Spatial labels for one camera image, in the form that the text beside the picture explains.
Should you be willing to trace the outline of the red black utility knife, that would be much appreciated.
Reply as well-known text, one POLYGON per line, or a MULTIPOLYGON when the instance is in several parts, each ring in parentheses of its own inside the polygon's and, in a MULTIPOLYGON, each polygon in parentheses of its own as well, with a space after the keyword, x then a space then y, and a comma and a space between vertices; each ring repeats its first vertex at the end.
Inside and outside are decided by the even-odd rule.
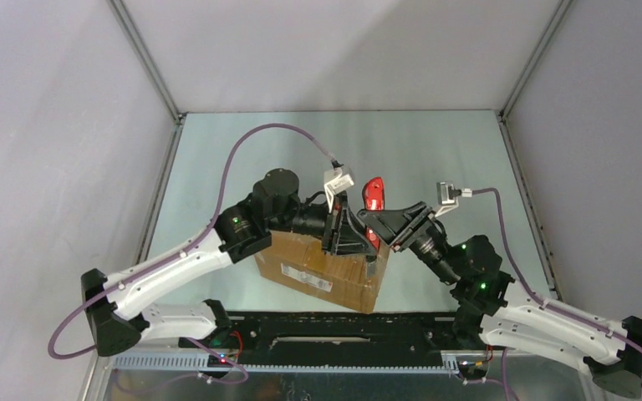
MULTIPOLYGON (((385 208, 385 185, 380 176, 366 182, 362 192, 364 208, 371 211, 381 211, 385 208)), ((366 227, 366 237, 376 250, 380 248, 380 239, 369 226, 366 227)))

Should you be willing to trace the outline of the brown cardboard express box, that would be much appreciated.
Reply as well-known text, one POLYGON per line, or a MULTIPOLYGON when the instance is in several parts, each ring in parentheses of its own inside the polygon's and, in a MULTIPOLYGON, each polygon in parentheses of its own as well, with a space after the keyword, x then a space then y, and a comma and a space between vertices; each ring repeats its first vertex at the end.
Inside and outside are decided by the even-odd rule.
POLYGON ((376 259, 363 255, 332 256, 321 241, 297 233, 274 231, 272 245, 254 260, 262 277, 317 299, 369 314, 389 260, 390 249, 380 244, 376 259))

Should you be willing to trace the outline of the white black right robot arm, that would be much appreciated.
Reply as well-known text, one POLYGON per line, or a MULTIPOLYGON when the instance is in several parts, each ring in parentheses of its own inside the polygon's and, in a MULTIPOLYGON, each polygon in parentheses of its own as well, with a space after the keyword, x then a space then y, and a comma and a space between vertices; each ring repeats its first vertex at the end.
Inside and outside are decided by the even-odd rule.
POLYGON ((551 359, 624 398, 642 396, 642 319, 611 321, 540 298, 511 274, 485 235, 452 245, 434 211, 419 202, 402 210, 358 213, 394 251, 412 251, 457 300, 452 336, 464 349, 490 345, 551 359))

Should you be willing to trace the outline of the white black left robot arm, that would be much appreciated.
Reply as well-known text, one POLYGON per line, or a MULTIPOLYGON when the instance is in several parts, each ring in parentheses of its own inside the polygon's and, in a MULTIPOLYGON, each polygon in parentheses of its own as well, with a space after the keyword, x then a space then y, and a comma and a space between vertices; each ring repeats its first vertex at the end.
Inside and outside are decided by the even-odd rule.
POLYGON ((85 316, 101 357, 123 353, 140 342, 159 338, 195 338, 211 348, 227 344, 231 326, 216 300, 189 312, 159 305, 168 292, 207 273, 236 264, 273 243, 275 231, 320 241, 327 256, 362 256, 375 261, 378 250, 348 206, 351 180, 337 168, 323 190, 325 202, 300 200, 299 179, 291 170, 272 169, 247 197, 226 208, 212 228, 181 250, 107 275, 92 269, 80 278, 85 316))

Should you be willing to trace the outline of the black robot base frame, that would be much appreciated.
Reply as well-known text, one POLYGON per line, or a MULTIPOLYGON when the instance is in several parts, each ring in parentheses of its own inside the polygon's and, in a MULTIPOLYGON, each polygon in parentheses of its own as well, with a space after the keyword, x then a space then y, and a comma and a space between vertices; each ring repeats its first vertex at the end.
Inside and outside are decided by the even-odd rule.
POLYGON ((117 357, 115 366, 158 373, 164 383, 229 386, 300 378, 322 386, 373 381, 496 388, 506 373, 515 389, 533 390, 569 379, 544 358, 460 345, 454 321, 451 312, 232 312, 210 338, 143 346, 117 357))

